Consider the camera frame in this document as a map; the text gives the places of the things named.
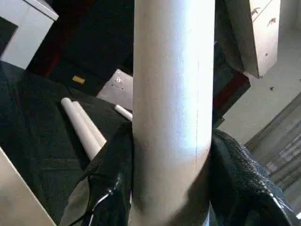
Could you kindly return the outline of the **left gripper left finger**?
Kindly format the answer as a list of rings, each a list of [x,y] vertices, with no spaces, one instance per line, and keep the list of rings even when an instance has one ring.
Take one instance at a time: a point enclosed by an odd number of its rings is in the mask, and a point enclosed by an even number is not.
[[[132,124],[123,123],[69,196],[62,226],[126,226],[131,208]]]

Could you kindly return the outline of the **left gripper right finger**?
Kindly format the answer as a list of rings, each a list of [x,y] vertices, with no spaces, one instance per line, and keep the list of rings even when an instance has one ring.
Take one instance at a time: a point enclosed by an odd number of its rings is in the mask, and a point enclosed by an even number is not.
[[[295,226],[297,217],[281,189],[248,149],[212,130],[210,202],[220,226]]]

